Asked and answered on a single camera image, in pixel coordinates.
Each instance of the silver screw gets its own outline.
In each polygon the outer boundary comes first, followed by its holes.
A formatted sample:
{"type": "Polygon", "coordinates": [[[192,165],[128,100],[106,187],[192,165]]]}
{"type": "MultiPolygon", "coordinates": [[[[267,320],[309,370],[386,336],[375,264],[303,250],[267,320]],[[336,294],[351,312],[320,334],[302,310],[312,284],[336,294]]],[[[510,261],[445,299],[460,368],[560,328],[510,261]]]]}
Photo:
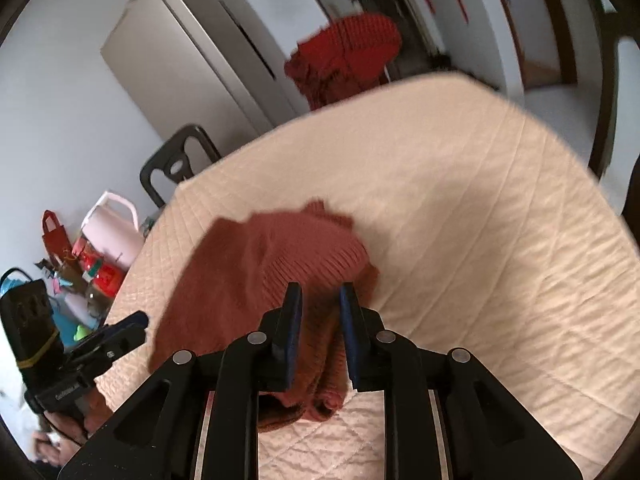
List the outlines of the silver screw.
{"type": "Polygon", "coordinates": [[[381,330],[376,334],[376,339],[381,343],[392,343],[396,340],[396,334],[391,330],[381,330]]]}
{"type": "Polygon", "coordinates": [[[246,339],[252,345],[260,345],[267,341],[267,335],[264,332],[251,332],[246,339]]]}
{"type": "Polygon", "coordinates": [[[453,357],[454,361],[457,361],[459,363],[468,363],[469,361],[471,361],[471,354],[464,348],[456,348],[453,352],[451,352],[451,357],[453,357]]]}
{"type": "Polygon", "coordinates": [[[174,354],[174,363],[177,365],[185,365],[191,361],[191,352],[188,350],[178,350],[174,354]]]}

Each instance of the red gift bag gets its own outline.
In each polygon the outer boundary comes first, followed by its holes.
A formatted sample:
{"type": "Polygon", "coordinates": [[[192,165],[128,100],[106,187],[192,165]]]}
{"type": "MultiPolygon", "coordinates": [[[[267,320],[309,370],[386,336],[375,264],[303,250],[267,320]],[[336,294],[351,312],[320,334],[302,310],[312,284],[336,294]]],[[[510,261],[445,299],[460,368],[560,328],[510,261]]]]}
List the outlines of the red gift bag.
{"type": "Polygon", "coordinates": [[[47,250],[49,259],[54,267],[58,267],[58,261],[54,258],[54,254],[61,262],[74,260],[71,255],[71,242],[66,235],[65,227],[60,224],[58,217],[53,211],[48,209],[42,216],[42,241],[47,250]]]}

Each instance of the person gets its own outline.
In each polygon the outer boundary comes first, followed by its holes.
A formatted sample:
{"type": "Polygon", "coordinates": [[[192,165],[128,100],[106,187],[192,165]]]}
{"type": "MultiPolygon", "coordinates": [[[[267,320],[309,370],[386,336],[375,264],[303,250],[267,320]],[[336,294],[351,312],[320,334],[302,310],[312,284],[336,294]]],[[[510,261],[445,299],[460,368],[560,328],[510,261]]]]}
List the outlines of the person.
{"type": "MultiPolygon", "coordinates": [[[[86,434],[94,434],[113,412],[107,406],[104,396],[97,388],[84,396],[88,411],[84,418],[86,434]]],[[[65,435],[54,442],[45,431],[35,431],[32,435],[33,450],[38,462],[43,462],[56,470],[64,466],[71,457],[78,452],[80,446],[86,442],[85,433],[80,424],[71,417],[61,413],[45,413],[47,422],[65,435]]],[[[38,470],[51,469],[48,466],[38,466],[38,470]]]]}

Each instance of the quilted stitching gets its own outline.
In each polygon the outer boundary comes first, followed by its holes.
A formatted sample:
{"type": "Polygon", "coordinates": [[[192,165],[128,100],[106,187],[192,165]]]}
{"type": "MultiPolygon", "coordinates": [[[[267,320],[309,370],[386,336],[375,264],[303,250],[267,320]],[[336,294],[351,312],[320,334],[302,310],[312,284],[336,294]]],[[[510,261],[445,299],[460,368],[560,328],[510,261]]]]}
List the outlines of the quilted stitching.
{"type": "MultiPolygon", "coordinates": [[[[586,480],[597,475],[640,411],[635,245],[555,135],[460,76],[327,107],[178,186],[110,321],[145,310],[151,342],[214,218],[313,197],[356,219],[386,327],[423,348],[469,348],[586,480]]],[[[150,342],[100,378],[111,406],[144,379],[150,342]]],[[[326,423],[262,434],[261,478],[381,479],[382,396],[349,395],[326,423]]]]}

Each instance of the table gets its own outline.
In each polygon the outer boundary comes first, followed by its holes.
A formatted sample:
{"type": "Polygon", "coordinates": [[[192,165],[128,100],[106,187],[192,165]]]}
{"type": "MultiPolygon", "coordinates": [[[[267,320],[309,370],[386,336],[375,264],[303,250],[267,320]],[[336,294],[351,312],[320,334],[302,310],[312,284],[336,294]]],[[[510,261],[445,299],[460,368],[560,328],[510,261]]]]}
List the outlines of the table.
{"type": "MultiPolygon", "coordinates": [[[[210,222],[327,200],[381,271],[372,308],[418,346],[469,348],[593,478],[640,411],[636,246],[543,124],[459,75],[425,76],[305,116],[178,187],[113,305],[150,340],[210,222]]],[[[100,378],[112,406],[151,342],[100,378]]],[[[382,478],[380,394],[260,436],[263,479],[382,478]]]]}

